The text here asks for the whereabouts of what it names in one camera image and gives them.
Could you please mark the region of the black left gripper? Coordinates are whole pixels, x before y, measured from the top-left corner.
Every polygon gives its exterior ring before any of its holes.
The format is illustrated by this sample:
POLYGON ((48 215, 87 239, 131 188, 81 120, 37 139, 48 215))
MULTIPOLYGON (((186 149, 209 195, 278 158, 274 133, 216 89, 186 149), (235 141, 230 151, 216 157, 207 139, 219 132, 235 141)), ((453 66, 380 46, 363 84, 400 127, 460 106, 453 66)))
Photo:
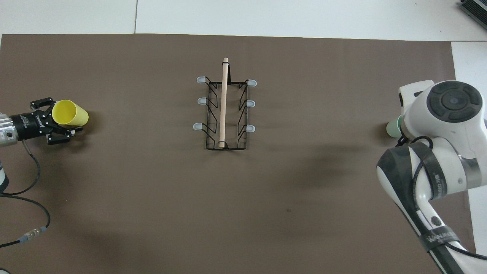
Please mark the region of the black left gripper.
POLYGON ((48 113, 52 112, 55 104, 56 101, 52 98, 34 100, 30 102, 32 112, 11 116, 17 139, 32 139, 47 135, 47 145, 58 145, 69 142, 77 132, 81 132, 83 127, 72 129, 61 127, 54 130, 54 120, 48 113))

